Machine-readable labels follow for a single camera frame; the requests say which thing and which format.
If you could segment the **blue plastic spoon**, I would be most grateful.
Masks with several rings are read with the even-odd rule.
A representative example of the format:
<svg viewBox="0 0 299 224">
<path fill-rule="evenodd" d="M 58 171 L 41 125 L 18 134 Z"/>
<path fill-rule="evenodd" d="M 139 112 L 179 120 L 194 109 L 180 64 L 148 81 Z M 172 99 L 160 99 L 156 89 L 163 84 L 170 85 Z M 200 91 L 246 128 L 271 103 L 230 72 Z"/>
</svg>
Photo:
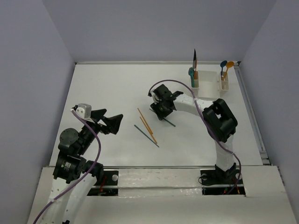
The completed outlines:
<svg viewBox="0 0 299 224">
<path fill-rule="evenodd" d="M 223 74 L 223 68 L 226 67 L 226 65 L 227 65 L 227 61 L 226 61 L 226 60 L 225 60 L 225 61 L 222 61 L 222 62 L 220 63 L 220 67 L 221 67 L 220 75 L 221 75 L 221 76 L 222 76 L 222 74 Z"/>
</svg>

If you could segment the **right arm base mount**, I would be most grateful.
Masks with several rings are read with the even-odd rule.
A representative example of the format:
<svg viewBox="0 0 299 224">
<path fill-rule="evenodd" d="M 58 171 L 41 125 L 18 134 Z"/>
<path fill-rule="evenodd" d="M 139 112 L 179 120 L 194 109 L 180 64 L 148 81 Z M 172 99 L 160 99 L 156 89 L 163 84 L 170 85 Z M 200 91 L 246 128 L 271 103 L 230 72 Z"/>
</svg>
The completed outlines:
<svg viewBox="0 0 299 224">
<path fill-rule="evenodd" d="M 236 181 L 239 176 L 239 170 L 233 172 L 232 177 L 226 180 L 220 180 L 215 175 L 215 170 L 204 169 L 200 171 L 198 178 L 199 184 L 202 186 L 202 194 L 204 196 L 219 196 L 219 195 L 243 195 L 245 196 L 245 188 L 242 178 Z"/>
</svg>

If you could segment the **black handled steel knife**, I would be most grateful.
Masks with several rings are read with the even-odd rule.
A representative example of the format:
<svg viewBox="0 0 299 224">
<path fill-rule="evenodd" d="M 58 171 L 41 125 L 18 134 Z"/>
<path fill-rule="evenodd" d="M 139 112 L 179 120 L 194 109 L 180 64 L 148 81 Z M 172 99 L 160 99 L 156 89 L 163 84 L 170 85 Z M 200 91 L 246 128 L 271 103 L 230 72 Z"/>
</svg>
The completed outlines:
<svg viewBox="0 0 299 224">
<path fill-rule="evenodd" d="M 192 69 L 195 71 L 196 67 L 197 67 L 197 54 L 196 54 L 196 49 L 194 49 Z"/>
</svg>

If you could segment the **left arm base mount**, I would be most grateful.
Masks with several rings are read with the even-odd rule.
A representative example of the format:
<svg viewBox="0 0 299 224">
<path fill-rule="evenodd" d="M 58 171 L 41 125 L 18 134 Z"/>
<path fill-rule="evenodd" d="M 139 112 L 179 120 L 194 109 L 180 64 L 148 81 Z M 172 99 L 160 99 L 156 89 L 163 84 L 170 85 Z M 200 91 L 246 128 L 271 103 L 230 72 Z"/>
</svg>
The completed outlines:
<svg viewBox="0 0 299 224">
<path fill-rule="evenodd" d="M 118 196 L 119 170 L 104 169 L 101 181 L 97 181 L 90 189 L 88 196 Z"/>
</svg>

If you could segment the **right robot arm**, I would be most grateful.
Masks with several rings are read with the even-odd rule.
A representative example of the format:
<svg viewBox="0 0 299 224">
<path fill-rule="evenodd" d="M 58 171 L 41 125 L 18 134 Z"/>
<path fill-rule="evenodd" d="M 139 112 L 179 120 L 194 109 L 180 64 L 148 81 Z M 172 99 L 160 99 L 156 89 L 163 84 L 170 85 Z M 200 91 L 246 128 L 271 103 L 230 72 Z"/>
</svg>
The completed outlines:
<svg viewBox="0 0 299 224">
<path fill-rule="evenodd" d="M 230 180 L 236 170 L 233 138 L 238 122 L 227 103 L 221 98 L 209 101 L 188 96 L 182 91 L 172 93 L 164 84 L 149 90 L 148 96 L 153 98 L 150 107 L 159 120 L 173 111 L 187 112 L 202 119 L 215 141 L 215 178 L 221 183 Z"/>
</svg>

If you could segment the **orange plastic knife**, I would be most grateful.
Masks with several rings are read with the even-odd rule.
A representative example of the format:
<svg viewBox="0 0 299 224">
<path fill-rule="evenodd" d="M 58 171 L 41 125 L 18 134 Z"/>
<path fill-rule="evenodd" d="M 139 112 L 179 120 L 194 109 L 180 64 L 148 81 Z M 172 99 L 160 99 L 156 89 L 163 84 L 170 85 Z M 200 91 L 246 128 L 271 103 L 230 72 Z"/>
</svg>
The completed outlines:
<svg viewBox="0 0 299 224">
<path fill-rule="evenodd" d="M 193 58 L 193 76 L 194 76 L 194 79 L 198 79 L 198 72 L 197 72 L 197 57 L 194 57 Z"/>
</svg>

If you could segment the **orange plastic spoon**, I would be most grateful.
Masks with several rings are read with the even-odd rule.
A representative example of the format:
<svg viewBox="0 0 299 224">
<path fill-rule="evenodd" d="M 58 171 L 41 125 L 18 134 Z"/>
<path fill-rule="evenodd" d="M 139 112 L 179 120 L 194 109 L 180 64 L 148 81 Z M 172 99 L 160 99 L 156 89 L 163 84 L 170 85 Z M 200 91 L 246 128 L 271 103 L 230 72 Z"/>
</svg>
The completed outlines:
<svg viewBox="0 0 299 224">
<path fill-rule="evenodd" d="M 226 71 L 222 73 L 222 80 L 224 81 L 226 79 L 226 76 L 228 74 L 228 70 L 234 66 L 234 61 L 229 61 L 226 63 Z"/>
</svg>

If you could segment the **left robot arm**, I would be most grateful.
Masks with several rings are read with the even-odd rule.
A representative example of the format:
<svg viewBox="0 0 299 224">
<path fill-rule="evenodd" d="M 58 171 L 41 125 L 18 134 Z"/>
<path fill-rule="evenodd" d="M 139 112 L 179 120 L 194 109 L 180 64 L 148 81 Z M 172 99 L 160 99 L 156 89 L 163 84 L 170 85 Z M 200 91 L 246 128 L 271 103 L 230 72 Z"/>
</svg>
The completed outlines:
<svg viewBox="0 0 299 224">
<path fill-rule="evenodd" d="M 117 134 L 123 114 L 105 117 L 106 109 L 92 110 L 78 104 L 71 113 L 83 124 L 80 131 L 63 130 L 59 136 L 58 157 L 53 171 L 51 192 L 35 224 L 72 224 L 92 186 L 105 182 L 104 168 L 98 159 L 102 134 Z"/>
</svg>

